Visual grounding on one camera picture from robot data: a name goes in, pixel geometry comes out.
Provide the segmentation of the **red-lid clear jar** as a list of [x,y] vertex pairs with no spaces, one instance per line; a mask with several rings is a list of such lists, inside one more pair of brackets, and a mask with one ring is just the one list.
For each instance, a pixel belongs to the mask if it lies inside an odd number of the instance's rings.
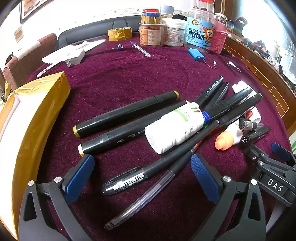
[[210,13],[214,13],[214,0],[194,0],[194,8],[201,9]]

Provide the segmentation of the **orange labelled jar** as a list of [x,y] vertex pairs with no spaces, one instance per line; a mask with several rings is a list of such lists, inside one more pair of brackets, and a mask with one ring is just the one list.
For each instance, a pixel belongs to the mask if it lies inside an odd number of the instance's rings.
[[164,45],[164,24],[139,23],[139,42],[142,46],[162,47]]

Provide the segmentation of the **stacked coloured tape rolls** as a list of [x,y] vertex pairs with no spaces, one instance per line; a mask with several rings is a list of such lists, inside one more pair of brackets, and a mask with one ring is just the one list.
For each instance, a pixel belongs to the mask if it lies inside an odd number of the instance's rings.
[[162,17],[158,9],[143,9],[141,15],[142,24],[161,24]]

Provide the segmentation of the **white papers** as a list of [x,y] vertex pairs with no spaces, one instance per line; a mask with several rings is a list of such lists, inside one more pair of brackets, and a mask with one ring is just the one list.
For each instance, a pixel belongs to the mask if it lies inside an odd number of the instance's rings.
[[87,52],[104,42],[106,42],[106,39],[101,39],[93,42],[84,41],[83,43],[78,45],[67,45],[45,56],[44,58],[42,58],[42,61],[43,63],[47,64],[59,63],[61,61],[69,59],[70,55],[76,51],[84,50],[85,52]]

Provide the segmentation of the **black leather sofa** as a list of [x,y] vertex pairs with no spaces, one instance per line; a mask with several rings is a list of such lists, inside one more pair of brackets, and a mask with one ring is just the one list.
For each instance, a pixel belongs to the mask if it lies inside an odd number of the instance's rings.
[[80,42],[82,40],[93,39],[99,36],[107,35],[107,31],[116,28],[130,27],[135,32],[139,27],[140,15],[122,16],[101,21],[96,21],[79,27],[75,27],[62,32],[55,45],[55,50],[61,49],[67,45]]

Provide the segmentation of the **gold-taped white box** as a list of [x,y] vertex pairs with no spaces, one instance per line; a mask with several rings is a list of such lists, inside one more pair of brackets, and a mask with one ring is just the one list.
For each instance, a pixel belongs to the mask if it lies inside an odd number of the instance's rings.
[[37,178],[49,133],[70,93],[64,72],[28,82],[1,110],[1,223],[18,238],[27,183]]

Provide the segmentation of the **white bottle orange cap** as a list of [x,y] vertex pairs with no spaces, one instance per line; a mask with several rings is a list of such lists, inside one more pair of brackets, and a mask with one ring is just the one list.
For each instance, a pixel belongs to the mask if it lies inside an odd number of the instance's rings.
[[225,151],[233,145],[238,144],[242,136],[243,132],[239,128],[238,121],[236,121],[230,124],[227,129],[216,138],[215,148]]

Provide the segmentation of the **white bottle red label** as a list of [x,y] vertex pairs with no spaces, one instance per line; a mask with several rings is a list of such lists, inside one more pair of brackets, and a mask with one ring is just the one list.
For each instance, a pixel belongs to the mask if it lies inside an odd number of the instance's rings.
[[[250,97],[253,97],[257,94],[254,89],[250,85],[246,84],[243,80],[240,80],[237,84],[232,85],[232,89],[235,94],[246,88],[250,88],[252,90],[252,92],[248,94],[248,97],[246,99],[249,99]],[[245,117],[248,118],[250,121],[254,121],[256,123],[260,123],[261,121],[261,115],[256,106],[251,107],[246,112]]]

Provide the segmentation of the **black marker green cap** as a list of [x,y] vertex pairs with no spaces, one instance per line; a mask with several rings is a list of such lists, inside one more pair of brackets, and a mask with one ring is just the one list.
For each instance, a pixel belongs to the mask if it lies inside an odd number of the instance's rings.
[[245,114],[248,110],[255,107],[257,103],[259,103],[263,99],[262,93],[257,93],[256,95],[250,97],[245,102],[237,105],[233,109],[231,109],[227,114],[222,116],[219,121],[219,127],[227,126],[237,119],[239,119],[243,114]]

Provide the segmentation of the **black marker pink cap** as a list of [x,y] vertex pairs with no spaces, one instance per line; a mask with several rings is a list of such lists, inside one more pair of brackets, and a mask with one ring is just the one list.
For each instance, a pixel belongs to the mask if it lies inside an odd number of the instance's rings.
[[219,76],[213,83],[211,83],[201,94],[196,98],[194,102],[201,108],[207,101],[217,92],[224,80],[224,77]]

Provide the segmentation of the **gold tape roll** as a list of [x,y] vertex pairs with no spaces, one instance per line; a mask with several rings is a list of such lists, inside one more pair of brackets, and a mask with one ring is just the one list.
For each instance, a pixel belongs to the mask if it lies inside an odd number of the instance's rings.
[[129,40],[132,38],[131,27],[110,29],[107,31],[107,33],[108,33],[108,39],[111,42]]

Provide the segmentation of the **white pen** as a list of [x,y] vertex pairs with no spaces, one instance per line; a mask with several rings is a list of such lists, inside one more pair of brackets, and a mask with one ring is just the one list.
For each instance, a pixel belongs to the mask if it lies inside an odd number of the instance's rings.
[[40,73],[38,73],[36,75],[37,78],[40,78],[41,76],[43,76],[46,72],[48,72],[50,69],[52,69],[53,67],[55,67],[56,65],[58,65],[60,62],[56,62],[56,63],[52,63],[51,65],[49,65],[48,67],[46,67],[44,70],[42,70]]

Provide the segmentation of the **clear syringe pen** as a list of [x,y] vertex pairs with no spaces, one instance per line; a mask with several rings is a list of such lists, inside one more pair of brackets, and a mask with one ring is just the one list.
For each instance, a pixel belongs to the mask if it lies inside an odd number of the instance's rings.
[[148,58],[151,57],[151,54],[145,51],[144,49],[142,49],[142,47],[140,47],[139,45],[133,43],[132,41],[130,41],[130,43],[133,45],[133,47],[135,47],[135,49],[140,51],[145,57],[148,57]]

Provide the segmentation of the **nail clipper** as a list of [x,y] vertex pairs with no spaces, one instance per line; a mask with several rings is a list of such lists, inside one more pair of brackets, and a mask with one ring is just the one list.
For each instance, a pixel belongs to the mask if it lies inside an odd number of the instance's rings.
[[236,71],[238,71],[238,72],[241,72],[241,70],[233,63],[233,62],[231,62],[231,61],[229,61],[228,63],[227,63],[227,66],[228,67],[230,67],[231,69],[233,69],[233,70],[236,70]]

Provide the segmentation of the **black marker yellow-white cap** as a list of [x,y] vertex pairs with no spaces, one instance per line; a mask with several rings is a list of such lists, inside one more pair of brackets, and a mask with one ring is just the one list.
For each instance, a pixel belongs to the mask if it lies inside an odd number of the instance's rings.
[[110,150],[111,148],[129,142],[132,138],[136,138],[144,132],[146,126],[159,120],[163,115],[173,111],[184,104],[189,103],[181,101],[180,103],[168,106],[154,113],[150,113],[137,120],[129,122],[125,125],[115,128],[114,130],[103,133],[87,142],[80,144],[78,153],[83,157],[86,154],[99,154]]

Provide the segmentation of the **white charger plug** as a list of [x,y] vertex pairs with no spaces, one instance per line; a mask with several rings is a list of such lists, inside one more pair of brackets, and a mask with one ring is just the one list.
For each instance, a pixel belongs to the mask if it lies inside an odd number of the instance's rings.
[[84,49],[75,50],[74,52],[70,53],[67,56],[65,63],[68,68],[70,68],[74,65],[79,65],[80,62],[82,61],[82,59],[84,58],[84,56],[85,56]]

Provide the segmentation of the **short black marker 120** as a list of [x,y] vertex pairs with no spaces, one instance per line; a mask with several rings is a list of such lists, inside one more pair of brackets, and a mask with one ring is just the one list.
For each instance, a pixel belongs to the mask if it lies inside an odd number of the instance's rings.
[[251,145],[265,137],[270,132],[270,130],[271,128],[269,126],[262,126],[253,131],[244,133],[240,140],[240,144],[243,146]]

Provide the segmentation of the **black marker cyan cap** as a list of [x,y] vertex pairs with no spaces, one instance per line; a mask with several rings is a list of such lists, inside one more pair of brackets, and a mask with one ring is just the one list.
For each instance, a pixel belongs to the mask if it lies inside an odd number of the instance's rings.
[[209,123],[210,121],[222,116],[231,108],[243,101],[252,92],[250,87],[247,87],[240,92],[234,94],[232,97],[224,99],[220,103],[214,105],[206,111],[203,111],[204,121]]

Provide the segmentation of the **white medicine bottle green label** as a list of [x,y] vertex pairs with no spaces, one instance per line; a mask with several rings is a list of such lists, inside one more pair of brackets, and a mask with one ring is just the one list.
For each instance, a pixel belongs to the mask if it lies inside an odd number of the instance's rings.
[[187,102],[146,126],[144,133],[152,149],[163,154],[191,137],[203,125],[204,117],[199,105]]

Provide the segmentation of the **white plastic tub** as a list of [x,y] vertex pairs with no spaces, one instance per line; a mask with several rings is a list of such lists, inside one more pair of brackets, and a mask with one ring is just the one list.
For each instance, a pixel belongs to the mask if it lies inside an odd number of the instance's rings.
[[185,39],[187,22],[179,19],[164,18],[164,45],[182,47]]

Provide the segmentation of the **wooden brick-pattern cabinet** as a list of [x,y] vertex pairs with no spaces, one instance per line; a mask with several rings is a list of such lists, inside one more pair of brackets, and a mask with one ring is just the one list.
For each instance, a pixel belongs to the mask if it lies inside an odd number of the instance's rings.
[[239,41],[227,37],[224,48],[241,60],[268,91],[291,136],[295,132],[295,91],[272,65]]

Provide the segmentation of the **clear-capped black gel pen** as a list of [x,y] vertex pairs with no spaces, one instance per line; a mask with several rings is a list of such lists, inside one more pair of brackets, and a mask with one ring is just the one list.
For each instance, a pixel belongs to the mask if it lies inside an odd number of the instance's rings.
[[133,204],[126,208],[119,215],[108,221],[104,228],[106,230],[113,230],[120,226],[122,223],[126,222],[128,219],[137,214],[142,208],[144,208],[150,201],[152,201],[172,180],[178,175],[190,161],[191,156],[195,154],[198,147],[201,145],[198,142],[189,152],[187,152],[180,159],[175,161],[175,163],[168,169],[168,171],[163,174],[161,178],[152,187],[147,190],[141,197],[139,197]]

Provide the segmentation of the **framed painting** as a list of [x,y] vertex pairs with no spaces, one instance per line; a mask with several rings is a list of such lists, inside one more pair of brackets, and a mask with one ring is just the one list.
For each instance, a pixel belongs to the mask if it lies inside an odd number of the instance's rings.
[[53,0],[23,0],[19,4],[20,9],[20,24],[23,24],[35,13],[43,7],[51,3]]

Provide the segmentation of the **black marker yellow caps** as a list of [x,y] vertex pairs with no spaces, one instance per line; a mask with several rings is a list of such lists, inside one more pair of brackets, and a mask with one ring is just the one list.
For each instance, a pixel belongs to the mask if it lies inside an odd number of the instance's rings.
[[155,106],[160,103],[168,101],[177,101],[179,99],[179,93],[176,90],[172,90],[163,94],[153,95],[152,97],[145,98],[131,104],[113,109],[106,113],[97,115],[91,119],[88,119],[82,123],[76,124],[73,127],[73,133],[76,137],[81,138],[86,136],[91,130],[97,130],[99,127],[111,123],[114,120],[122,118],[123,116],[131,115],[139,110]]

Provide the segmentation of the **black marker blue cap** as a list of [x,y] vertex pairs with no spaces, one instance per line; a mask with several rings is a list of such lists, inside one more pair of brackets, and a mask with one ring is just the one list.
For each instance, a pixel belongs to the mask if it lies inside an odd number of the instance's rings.
[[213,95],[213,97],[210,99],[210,101],[204,106],[203,108],[204,124],[209,123],[212,117],[220,113],[220,110],[214,107],[225,98],[228,88],[229,88],[229,83],[227,82],[223,83],[219,87],[217,92]]

